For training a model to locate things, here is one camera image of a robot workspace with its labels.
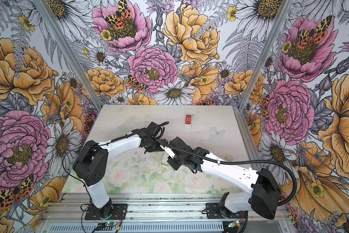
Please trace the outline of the red white remote control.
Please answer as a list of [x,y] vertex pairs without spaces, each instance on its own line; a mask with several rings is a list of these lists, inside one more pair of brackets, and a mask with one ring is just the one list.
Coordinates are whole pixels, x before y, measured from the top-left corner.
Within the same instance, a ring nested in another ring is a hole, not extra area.
[[192,115],[186,114],[185,120],[184,120],[184,127],[185,128],[191,128],[192,127]]

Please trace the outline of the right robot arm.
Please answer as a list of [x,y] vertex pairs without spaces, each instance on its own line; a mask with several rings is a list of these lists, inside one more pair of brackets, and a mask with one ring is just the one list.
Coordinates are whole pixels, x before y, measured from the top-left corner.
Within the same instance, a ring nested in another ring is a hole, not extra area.
[[236,194],[226,192],[214,208],[217,214],[232,218],[238,212],[254,211],[265,219],[275,218],[281,189],[267,169],[243,168],[243,161],[232,163],[204,148],[192,149],[178,137],[170,142],[162,140],[160,144],[174,170],[185,166],[193,173],[213,175],[242,190]]

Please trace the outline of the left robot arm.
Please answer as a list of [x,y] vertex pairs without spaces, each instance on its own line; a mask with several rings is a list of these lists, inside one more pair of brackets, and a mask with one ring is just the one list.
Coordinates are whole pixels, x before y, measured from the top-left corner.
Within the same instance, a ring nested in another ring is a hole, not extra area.
[[163,151],[157,140],[163,136],[164,126],[168,124],[168,121],[162,124],[151,122],[146,128],[106,142],[90,140],[85,143],[73,164],[73,171],[86,186],[91,200],[90,211],[97,218],[108,219],[114,214],[119,215],[113,209],[103,182],[108,159],[136,148],[145,148],[146,152]]

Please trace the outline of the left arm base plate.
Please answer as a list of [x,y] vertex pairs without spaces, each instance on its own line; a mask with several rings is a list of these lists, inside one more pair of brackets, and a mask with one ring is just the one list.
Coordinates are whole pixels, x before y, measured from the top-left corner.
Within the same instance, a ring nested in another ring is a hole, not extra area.
[[85,220],[125,220],[127,208],[127,204],[121,203],[107,204],[101,209],[91,204],[87,208]]

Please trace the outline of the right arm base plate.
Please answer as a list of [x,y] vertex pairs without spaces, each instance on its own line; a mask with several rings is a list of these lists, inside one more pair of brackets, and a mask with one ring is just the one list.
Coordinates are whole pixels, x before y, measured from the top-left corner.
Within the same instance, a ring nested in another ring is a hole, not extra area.
[[202,210],[202,214],[205,214],[208,219],[245,219],[246,212],[233,213],[219,203],[206,203],[206,208]]

